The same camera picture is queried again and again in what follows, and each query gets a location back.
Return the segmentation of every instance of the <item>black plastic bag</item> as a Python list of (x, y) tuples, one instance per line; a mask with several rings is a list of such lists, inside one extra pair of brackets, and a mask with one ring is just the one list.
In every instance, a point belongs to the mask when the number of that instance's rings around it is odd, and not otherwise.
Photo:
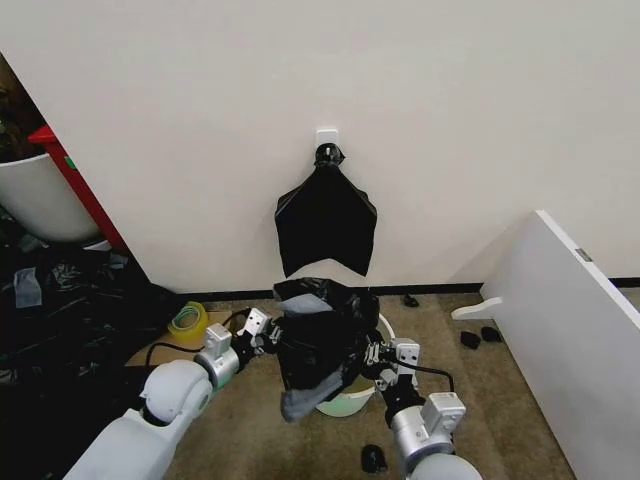
[(344, 158), (336, 145), (321, 145), (314, 172), (278, 200), (275, 221), (287, 277), (326, 258), (363, 276), (369, 270), (378, 216), (367, 194), (340, 171)]
[(311, 294), (331, 308), (288, 314), (285, 307), (285, 316), (277, 320), (282, 328), (277, 355), (285, 389), (313, 389), (340, 370), (341, 382), (321, 399), (331, 400), (354, 382), (367, 346), (379, 338), (378, 298), (367, 290), (321, 278), (288, 280), (274, 285), (273, 291), (280, 302)]

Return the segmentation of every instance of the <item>trash can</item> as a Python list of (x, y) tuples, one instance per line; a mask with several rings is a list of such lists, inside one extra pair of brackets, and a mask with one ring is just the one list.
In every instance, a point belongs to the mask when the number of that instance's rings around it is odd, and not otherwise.
[(29, 233), (48, 243), (84, 245), (101, 237), (48, 153), (0, 163), (0, 204)]

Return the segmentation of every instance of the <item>beige carpet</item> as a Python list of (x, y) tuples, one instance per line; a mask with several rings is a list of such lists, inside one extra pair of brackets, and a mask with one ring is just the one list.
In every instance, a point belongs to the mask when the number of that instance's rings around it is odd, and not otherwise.
[[(573, 474), (508, 348), (481, 343), (469, 350), (459, 332), (480, 333), (492, 322), (453, 322), (455, 308), (481, 301), (477, 294), (418, 295), (420, 307), (401, 297), (381, 297), (382, 313), (397, 336), (421, 346), (420, 364), (455, 377), (467, 416), (455, 435), (457, 453), (485, 480), (560, 480)], [(273, 301), (211, 304), (219, 310), (259, 306), (274, 315)], [(423, 396), (446, 390), (446, 380), (418, 373)], [(358, 414), (335, 419), (314, 412), (295, 424), (280, 416), (282, 382), (276, 358), (255, 359), (212, 400), (178, 446), (168, 479), (364, 479), (360, 450), (382, 447), (390, 470), (375, 478), (402, 478), (384, 402), (374, 396)]]

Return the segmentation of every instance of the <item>gray cloth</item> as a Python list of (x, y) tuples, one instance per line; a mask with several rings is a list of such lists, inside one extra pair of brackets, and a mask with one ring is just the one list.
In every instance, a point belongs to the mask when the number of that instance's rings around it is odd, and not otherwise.
[(36, 278), (36, 268), (24, 268), (13, 274), (16, 308), (42, 305), (42, 290)]
[(305, 293), (278, 304), (278, 308), (288, 317), (309, 315), (318, 312), (331, 312), (333, 308), (313, 293)]
[(342, 386), (342, 365), (311, 390), (289, 390), (282, 394), (280, 411), (282, 418), (291, 423), (308, 415), (316, 405)]

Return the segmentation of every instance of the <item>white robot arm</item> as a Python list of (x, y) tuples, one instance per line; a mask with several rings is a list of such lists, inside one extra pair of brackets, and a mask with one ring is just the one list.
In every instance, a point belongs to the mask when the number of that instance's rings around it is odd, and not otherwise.
[[(111, 422), (65, 479), (162, 478), (176, 445), (215, 392), (251, 358), (264, 353), (268, 343), (276, 344), (278, 333), (271, 318), (255, 308), (235, 335), (220, 324), (210, 326), (205, 348), (194, 361), (174, 360), (158, 366), (141, 394), (145, 399), (142, 411), (129, 409)], [(366, 357), (369, 366), (381, 365), (376, 386), (387, 403), (387, 423), (403, 473), (411, 480), (482, 480), (470, 463), (452, 455), (451, 433), (466, 411), (457, 395), (435, 393), (425, 401), (415, 390), (411, 368), (384, 361), (385, 357), (404, 357), (415, 365), (419, 349), (411, 340), (394, 339), (389, 345), (370, 347)]]

